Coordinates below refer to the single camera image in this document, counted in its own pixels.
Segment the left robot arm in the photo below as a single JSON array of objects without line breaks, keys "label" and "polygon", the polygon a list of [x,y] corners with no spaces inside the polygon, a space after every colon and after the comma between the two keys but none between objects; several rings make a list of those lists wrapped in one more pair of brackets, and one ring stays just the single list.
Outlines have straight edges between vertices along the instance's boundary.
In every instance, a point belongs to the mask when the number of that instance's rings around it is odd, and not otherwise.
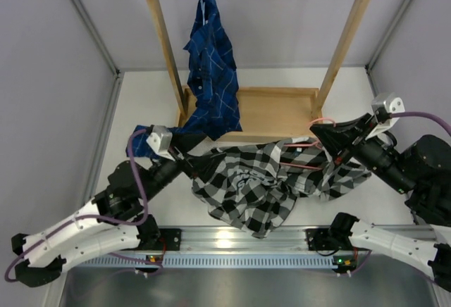
[{"label": "left robot arm", "polygon": [[223,152],[191,155],[204,138],[163,126],[133,132],[126,147],[129,159],[109,175],[105,190],[54,226],[12,237],[16,258],[4,279],[41,287],[98,256],[156,247],[161,232],[149,201],[181,174],[208,180],[226,157]]}]

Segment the pink wire hanger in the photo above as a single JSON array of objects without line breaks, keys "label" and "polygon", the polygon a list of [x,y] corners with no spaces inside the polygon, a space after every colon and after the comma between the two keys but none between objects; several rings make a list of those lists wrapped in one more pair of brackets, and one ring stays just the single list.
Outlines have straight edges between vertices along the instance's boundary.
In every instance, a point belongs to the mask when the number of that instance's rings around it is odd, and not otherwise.
[{"label": "pink wire hanger", "polygon": [[[317,118],[317,119],[314,119],[314,120],[310,121],[309,124],[308,124],[308,128],[310,128],[313,124],[323,124],[324,122],[331,123],[333,125],[333,127],[335,127],[337,125],[337,123],[334,121],[334,119],[328,118],[328,117],[322,117],[322,118]],[[307,143],[286,144],[285,147],[295,147],[295,148],[315,147],[317,149],[320,149],[321,147],[319,145],[320,145],[320,141],[318,139],[316,139],[312,143],[308,143],[308,144]],[[322,168],[317,167],[317,166],[300,165],[300,164],[286,163],[286,162],[280,162],[280,164],[284,165],[284,166],[289,166],[289,167],[294,167],[294,168],[301,168],[301,169],[307,169],[307,170],[322,170]]]}]

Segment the black white checkered shirt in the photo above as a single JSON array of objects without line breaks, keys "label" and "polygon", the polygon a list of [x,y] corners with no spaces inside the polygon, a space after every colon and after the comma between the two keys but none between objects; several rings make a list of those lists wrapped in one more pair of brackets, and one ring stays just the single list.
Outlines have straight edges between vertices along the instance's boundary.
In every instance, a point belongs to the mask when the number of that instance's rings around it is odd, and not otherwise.
[{"label": "black white checkered shirt", "polygon": [[[223,153],[225,158],[210,180],[192,181],[192,193],[206,204],[212,218],[263,239],[287,220],[298,199],[340,198],[371,177],[371,172],[358,163],[336,165],[322,146],[285,147],[312,142],[312,138],[298,137],[212,149],[207,155]],[[294,168],[280,162],[322,170]]]}]

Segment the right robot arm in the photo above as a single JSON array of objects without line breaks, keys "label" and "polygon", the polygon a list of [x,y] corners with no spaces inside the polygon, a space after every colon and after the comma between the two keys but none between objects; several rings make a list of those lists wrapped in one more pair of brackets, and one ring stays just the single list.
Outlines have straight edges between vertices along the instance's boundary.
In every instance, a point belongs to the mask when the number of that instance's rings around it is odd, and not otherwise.
[{"label": "right robot arm", "polygon": [[390,127],[401,118],[429,119],[446,132],[450,126],[436,115],[407,111],[376,111],[344,123],[314,123],[311,131],[337,166],[355,160],[387,188],[400,195],[399,203],[384,197],[376,206],[376,220],[422,222],[435,233],[433,241],[377,227],[351,213],[338,213],[322,233],[323,245],[364,249],[413,267],[440,288],[450,290],[450,144],[425,134],[404,151],[396,148]]}]

